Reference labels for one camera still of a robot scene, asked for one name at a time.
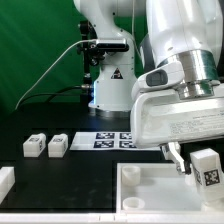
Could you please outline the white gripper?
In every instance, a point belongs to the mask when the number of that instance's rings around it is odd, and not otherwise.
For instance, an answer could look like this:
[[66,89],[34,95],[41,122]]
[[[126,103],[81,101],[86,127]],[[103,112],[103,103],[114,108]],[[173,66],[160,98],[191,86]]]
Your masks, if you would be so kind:
[[214,92],[212,97],[191,100],[180,100],[173,89],[141,94],[131,111],[133,144],[150,148],[168,143],[177,172],[190,175],[179,143],[224,137],[224,87],[215,87]]

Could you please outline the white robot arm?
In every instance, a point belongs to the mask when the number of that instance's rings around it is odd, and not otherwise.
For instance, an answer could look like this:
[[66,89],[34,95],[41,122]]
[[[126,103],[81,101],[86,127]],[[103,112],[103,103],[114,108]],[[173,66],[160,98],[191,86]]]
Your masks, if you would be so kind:
[[[217,74],[223,40],[219,0],[73,0],[93,26],[100,64],[89,107],[103,116],[130,116],[139,148],[162,146],[179,170],[182,143],[224,137],[224,84]],[[144,50],[155,68],[134,73],[134,38],[116,17],[143,15]]]

